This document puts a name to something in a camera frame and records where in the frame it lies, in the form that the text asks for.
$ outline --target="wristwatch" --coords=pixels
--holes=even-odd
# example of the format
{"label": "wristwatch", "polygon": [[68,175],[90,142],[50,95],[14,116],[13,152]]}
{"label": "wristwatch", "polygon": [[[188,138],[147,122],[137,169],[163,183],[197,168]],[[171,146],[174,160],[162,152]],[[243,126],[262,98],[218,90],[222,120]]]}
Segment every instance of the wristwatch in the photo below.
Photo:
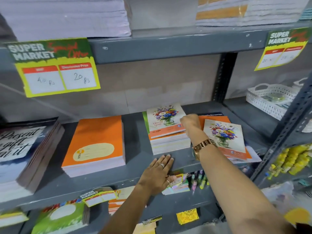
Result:
{"label": "wristwatch", "polygon": [[206,139],[203,142],[199,143],[198,145],[194,146],[194,153],[195,153],[195,158],[196,160],[199,160],[199,151],[206,147],[207,145],[213,144],[214,146],[217,147],[216,143],[212,139]]}

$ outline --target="orange notebook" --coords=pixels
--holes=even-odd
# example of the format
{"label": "orange notebook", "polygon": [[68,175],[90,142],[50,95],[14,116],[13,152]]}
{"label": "orange notebook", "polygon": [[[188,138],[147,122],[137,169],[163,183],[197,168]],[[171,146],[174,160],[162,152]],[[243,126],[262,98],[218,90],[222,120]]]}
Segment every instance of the orange notebook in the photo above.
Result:
{"label": "orange notebook", "polygon": [[121,116],[79,121],[62,167],[122,157],[123,124]]}
{"label": "orange notebook", "polygon": [[[227,116],[199,116],[199,123],[200,123],[202,130],[204,129],[205,119],[231,123]],[[223,153],[226,152],[226,151],[224,151],[224,148],[219,148],[219,149]],[[250,153],[248,152],[247,148],[245,148],[245,149],[246,149],[246,153],[242,154],[242,156],[231,156],[231,157],[243,158],[244,160],[246,160],[247,158],[252,158]]]}

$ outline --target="yellow packet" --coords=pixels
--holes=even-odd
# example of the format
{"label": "yellow packet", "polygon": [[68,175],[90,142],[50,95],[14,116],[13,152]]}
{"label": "yellow packet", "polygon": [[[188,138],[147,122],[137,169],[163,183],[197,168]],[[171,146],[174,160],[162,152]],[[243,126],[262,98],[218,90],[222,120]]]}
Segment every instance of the yellow packet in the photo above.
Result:
{"label": "yellow packet", "polygon": [[195,221],[197,219],[199,219],[199,217],[197,214],[197,209],[195,208],[181,213],[177,213],[177,220],[180,225]]}

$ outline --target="white plastic basket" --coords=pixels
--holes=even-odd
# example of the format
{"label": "white plastic basket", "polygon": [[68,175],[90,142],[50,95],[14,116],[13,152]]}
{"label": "white plastic basket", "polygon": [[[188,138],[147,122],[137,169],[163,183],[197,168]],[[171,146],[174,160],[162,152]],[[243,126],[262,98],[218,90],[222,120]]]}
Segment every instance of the white plastic basket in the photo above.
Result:
{"label": "white plastic basket", "polygon": [[[259,86],[267,87],[262,90],[257,90]],[[262,96],[272,93],[280,93],[285,95],[285,101],[283,102],[286,103],[292,102],[296,97],[298,91],[285,85],[269,85],[263,83],[248,89],[246,101],[280,121],[287,110],[277,106],[275,103],[269,102],[262,98]]]}

